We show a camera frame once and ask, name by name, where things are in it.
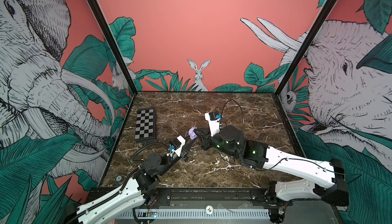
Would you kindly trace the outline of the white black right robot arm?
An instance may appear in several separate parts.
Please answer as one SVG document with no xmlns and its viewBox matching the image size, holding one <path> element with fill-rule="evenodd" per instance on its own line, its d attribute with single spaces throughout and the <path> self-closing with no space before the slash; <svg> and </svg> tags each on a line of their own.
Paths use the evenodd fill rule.
<svg viewBox="0 0 392 224">
<path fill-rule="evenodd" d="M 204 150 L 215 148 L 238 159 L 242 166 L 298 177 L 291 182 L 271 182 L 267 193 L 270 197 L 282 201 L 321 199 L 330 205 L 349 205 L 345 166 L 341 160 L 317 161 L 292 155 L 265 143 L 245 139 L 243 131 L 234 126 L 213 130 L 192 128 L 189 135 L 191 139 L 200 139 Z"/>
</svg>

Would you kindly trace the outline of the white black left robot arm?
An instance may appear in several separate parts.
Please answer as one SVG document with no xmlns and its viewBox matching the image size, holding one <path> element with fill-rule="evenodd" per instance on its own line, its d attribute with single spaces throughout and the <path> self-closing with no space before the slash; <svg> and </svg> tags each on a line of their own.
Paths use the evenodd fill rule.
<svg viewBox="0 0 392 224">
<path fill-rule="evenodd" d="M 66 224 L 106 224 L 127 210 L 149 201 L 167 173 L 179 160 L 186 161 L 196 136 L 178 136 L 170 142 L 168 152 L 151 153 L 140 166 L 128 174 L 124 183 L 109 193 L 83 204 L 69 215 Z"/>
</svg>

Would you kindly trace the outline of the purple earbud charging case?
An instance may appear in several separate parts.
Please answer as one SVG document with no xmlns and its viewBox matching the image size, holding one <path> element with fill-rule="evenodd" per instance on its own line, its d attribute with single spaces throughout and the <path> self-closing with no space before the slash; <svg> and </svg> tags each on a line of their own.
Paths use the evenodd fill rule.
<svg viewBox="0 0 392 224">
<path fill-rule="evenodd" d="M 190 137 L 190 139 L 191 140 L 195 140 L 195 139 L 197 139 L 197 134 L 196 134 L 196 132 L 195 132 L 195 127 L 193 127 L 193 128 L 191 128 L 189 131 L 188 131 L 188 135 L 189 135 L 189 137 Z"/>
</svg>

